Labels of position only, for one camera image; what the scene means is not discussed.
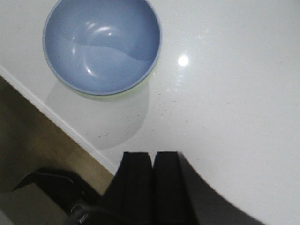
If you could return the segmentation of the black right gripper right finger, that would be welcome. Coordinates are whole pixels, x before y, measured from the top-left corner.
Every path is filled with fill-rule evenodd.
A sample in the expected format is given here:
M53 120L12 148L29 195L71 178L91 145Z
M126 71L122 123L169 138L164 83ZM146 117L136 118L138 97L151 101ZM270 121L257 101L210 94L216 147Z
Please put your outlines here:
M182 153L158 152L153 169L157 225L262 224L217 193Z

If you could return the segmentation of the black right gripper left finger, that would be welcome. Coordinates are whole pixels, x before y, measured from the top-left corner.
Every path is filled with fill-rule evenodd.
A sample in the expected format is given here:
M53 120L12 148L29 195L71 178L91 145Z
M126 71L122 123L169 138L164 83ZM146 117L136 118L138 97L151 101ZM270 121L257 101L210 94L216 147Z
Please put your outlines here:
M97 214L97 225L152 224L152 164L146 152L125 152L99 206L112 215Z

